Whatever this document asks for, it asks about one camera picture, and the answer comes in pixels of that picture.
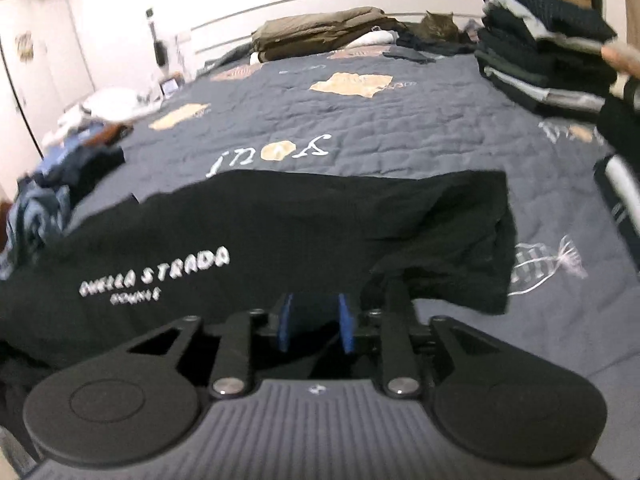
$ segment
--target printed text on t-shirt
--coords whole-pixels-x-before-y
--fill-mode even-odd
[[[200,251],[197,254],[189,254],[184,260],[175,259],[170,264],[163,262],[155,267],[146,267],[140,273],[140,281],[145,285],[151,285],[156,282],[164,282],[167,279],[176,280],[183,278],[192,272],[199,272],[210,269],[213,265],[221,267],[229,263],[229,251],[226,247],[220,246],[216,253],[212,251]],[[133,269],[127,272],[120,272],[115,276],[103,276],[96,280],[82,282],[78,292],[83,298],[94,296],[95,294],[103,294],[105,292],[114,292],[111,295],[111,303],[138,303],[141,301],[158,301],[160,298],[160,289],[137,291],[134,293],[123,294],[123,289],[130,289],[136,286],[138,276]]]

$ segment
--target black t-shirt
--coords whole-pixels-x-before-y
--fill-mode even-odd
[[[195,315],[223,322],[286,292],[504,312],[515,244],[506,177],[423,180],[232,171],[89,218],[0,283],[0,339],[62,368]]]

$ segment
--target stack of folded clothes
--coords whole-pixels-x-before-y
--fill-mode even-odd
[[[600,57],[615,31],[563,0],[484,0],[480,73],[534,113],[595,121],[616,71]]]
[[[398,21],[375,7],[301,14],[265,22],[252,34],[252,45],[260,62],[309,56],[344,47],[374,27],[394,30]]]
[[[596,163],[594,177],[640,277],[640,81],[620,75],[597,121],[616,151]]]

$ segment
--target white lettering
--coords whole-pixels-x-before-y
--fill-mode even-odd
[[[121,294],[112,294],[110,298],[111,304],[136,304],[141,303],[142,301],[158,301],[160,298],[160,289],[155,288],[153,292],[151,290],[137,290],[136,292],[132,292],[128,294],[127,292],[123,292]]]
[[[238,148],[237,150],[234,150],[234,152],[236,153],[236,156],[234,157],[234,160],[232,160],[229,163],[229,166],[234,166],[236,164],[236,161],[238,160],[238,158],[240,158],[246,152],[251,152],[251,153],[249,154],[249,156],[245,160],[243,160],[240,163],[240,166],[244,166],[246,164],[250,164],[251,162],[254,161],[255,150],[253,148]]]
[[[94,295],[98,292],[97,282],[89,282],[88,283],[89,294]]]
[[[145,285],[148,285],[154,280],[154,272],[151,269],[149,269],[149,267],[147,267],[145,270],[142,271],[142,276],[140,276],[140,280],[142,280],[142,283],[144,283]]]
[[[306,146],[306,148],[304,150],[302,150],[300,153],[298,153],[297,155],[292,155],[291,158],[300,158],[301,156],[307,156],[307,150],[310,150],[311,148],[313,148],[315,151],[311,152],[311,155],[328,155],[329,152],[326,152],[325,150],[321,150],[320,148],[318,148],[316,146],[316,142],[320,139],[324,139],[324,140],[328,140],[331,139],[331,135],[330,134],[324,134],[321,135],[319,137],[316,137],[315,139],[313,139],[311,142],[308,143],[308,145]]]
[[[124,286],[129,288],[130,286],[134,286],[136,284],[136,273],[133,270],[127,272],[126,277],[124,278]]]
[[[191,274],[192,272],[198,272],[198,263],[196,257],[193,254],[187,256],[184,261],[184,272]]]
[[[228,263],[229,251],[226,250],[226,247],[218,247],[218,250],[216,251],[216,265],[222,267]]]
[[[174,260],[174,262],[171,264],[169,276],[171,276],[173,280],[182,277],[182,260]]]
[[[158,280],[164,282],[164,277],[166,276],[167,270],[169,270],[169,264],[158,265]]]
[[[200,251],[198,253],[198,268],[207,270],[216,261],[216,257],[211,251]]]
[[[209,170],[209,173],[207,173],[205,175],[205,177],[207,178],[211,178],[212,176],[214,176],[218,170],[220,169],[220,166],[222,166],[222,160],[225,158],[226,155],[228,155],[229,152],[225,152],[222,155],[220,155],[218,157],[218,160],[215,162],[215,164],[211,167],[211,169]]]

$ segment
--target metal screw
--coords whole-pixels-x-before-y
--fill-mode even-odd
[[[223,377],[213,383],[213,389],[220,395],[237,395],[244,390],[244,383],[235,377]]]
[[[393,394],[405,396],[417,392],[420,389],[420,383],[411,377],[396,377],[391,379],[386,387]]]

